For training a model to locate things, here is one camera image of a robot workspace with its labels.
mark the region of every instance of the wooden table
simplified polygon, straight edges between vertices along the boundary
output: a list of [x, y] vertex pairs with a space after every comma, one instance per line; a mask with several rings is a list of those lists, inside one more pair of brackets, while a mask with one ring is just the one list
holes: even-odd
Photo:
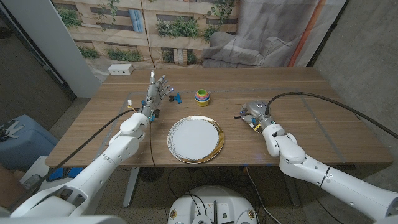
[[[178, 120], [202, 115], [214, 119], [225, 133], [221, 152], [199, 166], [277, 165], [279, 158], [268, 155], [264, 138], [245, 122], [234, 119], [243, 103], [269, 101], [287, 91], [305, 91], [342, 101], [313, 68], [245, 69], [168, 69], [156, 70], [157, 78], [166, 74], [169, 84], [182, 96], [182, 104], [164, 100], [160, 117], [152, 123], [152, 150], [157, 166], [194, 166], [180, 162], [169, 152], [167, 134]], [[135, 70], [128, 76], [109, 76], [80, 113], [45, 163], [53, 167], [85, 142], [102, 125], [127, 110], [126, 101], [140, 107], [149, 85], [149, 70]], [[196, 105], [194, 94], [204, 88], [211, 92], [210, 104]], [[305, 152], [326, 164], [388, 164], [393, 161], [387, 149], [353, 113], [309, 96], [285, 96], [272, 103], [275, 121], [297, 138]], [[105, 150], [110, 137], [132, 114], [122, 116], [107, 127], [65, 167], [87, 166]], [[122, 166], [153, 166], [147, 136], [137, 153]]]

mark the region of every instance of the yellow cup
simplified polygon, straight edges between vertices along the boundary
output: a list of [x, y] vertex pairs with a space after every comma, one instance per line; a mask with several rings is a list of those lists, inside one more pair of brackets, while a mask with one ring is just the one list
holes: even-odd
[[207, 104], [209, 104], [210, 98], [206, 101], [198, 101], [197, 99], [195, 99], [195, 101], [197, 102], [198, 106], [207, 106]]

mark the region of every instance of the white box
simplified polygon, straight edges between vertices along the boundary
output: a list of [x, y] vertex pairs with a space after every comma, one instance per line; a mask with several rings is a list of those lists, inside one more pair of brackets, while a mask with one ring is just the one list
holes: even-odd
[[111, 75], [130, 75], [134, 69], [131, 64], [114, 64], [108, 70]]

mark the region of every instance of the gray curtain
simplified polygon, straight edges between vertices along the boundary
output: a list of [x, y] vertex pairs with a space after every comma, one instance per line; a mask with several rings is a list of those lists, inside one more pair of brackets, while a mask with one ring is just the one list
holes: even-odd
[[286, 67], [318, 0], [241, 0], [236, 35], [215, 32], [205, 68]]

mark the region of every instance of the plate rim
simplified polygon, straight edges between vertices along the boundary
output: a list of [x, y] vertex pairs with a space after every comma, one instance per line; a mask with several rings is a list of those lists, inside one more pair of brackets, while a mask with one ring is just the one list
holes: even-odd
[[[192, 160], [192, 159], [179, 158], [177, 155], [175, 155], [175, 154], [170, 150], [170, 147], [169, 147], [170, 138], [169, 138], [169, 136], [170, 136], [171, 130], [173, 130], [174, 126], [177, 125], [179, 122], [181, 122], [181, 121], [183, 121], [183, 120], [186, 120], [186, 119], [201, 119], [201, 120], [205, 120], [205, 121], [209, 122], [210, 124], [212, 124], [212, 125], [216, 128], [216, 130], [217, 130], [217, 132], [218, 132], [218, 142], [217, 142], [216, 147], [212, 150], [212, 152], [211, 152], [210, 154], [208, 154], [206, 157], [204, 157], [204, 158], [202, 158], [202, 159]], [[188, 163], [188, 164], [199, 164], [199, 163], [207, 162], [207, 161], [209, 161], [210, 159], [214, 158], [214, 157], [217, 156], [217, 154], [221, 151], [221, 148], [222, 148], [223, 145], [224, 145], [224, 141], [225, 141], [225, 138], [224, 138], [224, 131], [223, 131], [223, 129], [221, 128], [221, 126], [220, 126], [215, 120], [213, 120], [213, 119], [211, 119], [211, 118], [208, 118], [208, 117], [206, 117], [206, 116], [201, 116], [201, 115], [187, 116], [187, 117], [185, 117], [185, 118], [180, 119], [179, 121], [177, 121], [177, 122], [170, 128], [169, 133], [168, 133], [168, 135], [167, 135], [167, 147], [168, 147], [170, 153], [171, 153], [176, 159], [178, 159], [179, 161], [185, 162], [185, 163]]]

